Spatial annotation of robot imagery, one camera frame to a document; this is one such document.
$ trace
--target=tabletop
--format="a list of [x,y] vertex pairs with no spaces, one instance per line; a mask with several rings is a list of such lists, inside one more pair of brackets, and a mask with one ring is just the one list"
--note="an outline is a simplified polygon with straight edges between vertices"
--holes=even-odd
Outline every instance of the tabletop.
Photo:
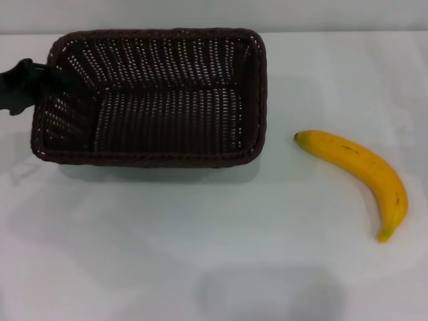
[[[0,113],[0,320],[360,321],[428,315],[428,32],[263,33],[264,150],[230,169],[44,163]],[[0,70],[58,35],[0,36]],[[363,183],[293,143],[387,159],[409,214],[377,243]]]

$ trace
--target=woven basket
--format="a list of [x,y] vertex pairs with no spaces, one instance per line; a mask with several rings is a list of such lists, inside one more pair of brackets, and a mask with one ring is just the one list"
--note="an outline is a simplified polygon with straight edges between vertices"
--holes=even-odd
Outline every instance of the woven basket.
[[246,29],[84,31],[47,64],[76,79],[44,88],[31,147],[44,161],[130,167],[231,167],[266,130],[266,57]]

